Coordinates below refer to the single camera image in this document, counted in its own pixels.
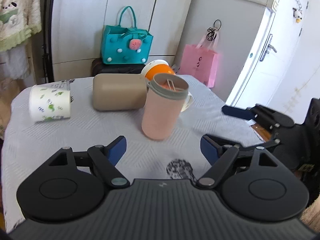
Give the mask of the cream fluffy sleeve forearm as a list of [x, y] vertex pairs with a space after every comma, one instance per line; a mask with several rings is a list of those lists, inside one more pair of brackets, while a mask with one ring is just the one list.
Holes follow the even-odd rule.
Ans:
[[320, 232], [320, 196], [304, 210], [300, 220], [315, 232]]

